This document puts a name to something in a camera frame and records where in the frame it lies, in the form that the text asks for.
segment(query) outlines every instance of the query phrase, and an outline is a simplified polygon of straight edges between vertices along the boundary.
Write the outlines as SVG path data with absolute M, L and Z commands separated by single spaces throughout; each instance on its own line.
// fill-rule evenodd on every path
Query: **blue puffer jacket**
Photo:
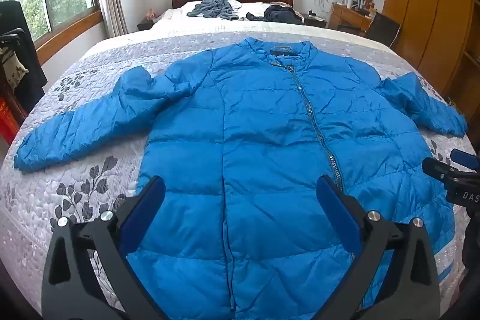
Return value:
M 416 124 L 466 130 L 414 74 L 381 81 L 308 41 L 246 39 L 153 79 L 125 72 L 112 93 L 30 133 L 15 166 L 38 170 L 150 129 L 138 190 L 159 175 L 167 194 L 128 260 L 154 300 L 173 319 L 308 319 L 351 263 L 315 197 L 319 176 L 387 219 L 421 217 L 435 253 L 453 239 Z

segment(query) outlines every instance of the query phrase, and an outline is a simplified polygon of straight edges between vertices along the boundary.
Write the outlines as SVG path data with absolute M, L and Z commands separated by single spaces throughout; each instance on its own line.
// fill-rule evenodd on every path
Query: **nightstand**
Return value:
M 324 19 L 320 19 L 319 17 L 308 18 L 308 14 L 303 13 L 302 15 L 305 17 L 305 21 L 303 22 L 303 24 L 306 26 L 316 26 L 318 28 L 326 28 L 327 26 L 327 21 L 325 21 Z
M 148 29 L 151 29 L 153 25 L 153 21 L 147 21 L 147 19 L 144 18 L 143 21 L 137 25 L 137 28 L 138 31 L 148 31 Z

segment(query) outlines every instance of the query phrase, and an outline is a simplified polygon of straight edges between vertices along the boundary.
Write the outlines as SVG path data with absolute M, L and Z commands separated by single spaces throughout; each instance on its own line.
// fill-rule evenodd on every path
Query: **wooden desk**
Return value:
M 342 22 L 347 22 L 350 25 L 366 31 L 371 24 L 371 19 L 357 13 L 355 10 L 347 9 L 347 7 L 342 4 L 335 3 L 330 22 L 328 23 L 328 28 L 336 30 L 337 26 L 341 25 Z

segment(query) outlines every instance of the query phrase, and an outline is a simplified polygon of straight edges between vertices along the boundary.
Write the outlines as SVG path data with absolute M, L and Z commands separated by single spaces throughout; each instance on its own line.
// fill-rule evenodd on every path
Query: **jacket's left sleeve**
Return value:
M 467 129 L 465 117 L 458 114 L 453 107 L 430 97 L 423 90 L 414 72 L 396 79 L 387 78 L 376 90 L 417 125 L 441 134 L 465 136 Z
M 143 67 L 123 73 L 113 91 L 34 129 L 14 157 L 14 167 L 36 171 L 81 158 L 117 137 L 149 129 L 158 113 L 195 93 L 212 64 L 211 51 L 171 64 L 152 78 Z

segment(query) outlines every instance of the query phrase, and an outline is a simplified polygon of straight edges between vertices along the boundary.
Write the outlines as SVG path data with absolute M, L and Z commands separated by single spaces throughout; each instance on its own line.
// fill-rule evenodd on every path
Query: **bed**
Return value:
M 177 7 L 192 0 L 177 0 Z M 270 0 L 250 0 L 268 2 Z M 13 158 L 23 138 L 39 124 L 73 110 L 111 91 L 126 70 L 142 65 L 152 75 L 170 63 L 196 52 L 237 43 L 247 37 L 298 42 L 310 40 L 322 51 L 351 56 L 372 65 L 382 78 L 414 71 L 408 62 L 386 46 L 347 33 L 302 25 L 270 22 L 225 21 L 193 18 L 161 19 L 149 31 L 105 40 L 91 48 L 55 82 L 22 125 L 0 170 L 0 257 L 11 278 L 30 304 L 41 313 L 43 267 L 52 227 L 59 217 L 89 221 L 102 211 L 117 208 L 134 195 L 146 133 L 120 139 L 115 144 L 64 165 L 24 175 L 13 168 Z M 419 75 L 429 95 L 438 93 Z M 421 133 L 435 158 L 450 163 L 453 148 L 473 153 L 468 138 Z M 461 250 L 468 217 L 454 207 L 455 236 L 436 254 L 441 282 L 442 311 L 451 301 L 464 271 Z M 111 305 L 119 302 L 95 253 L 91 261 Z

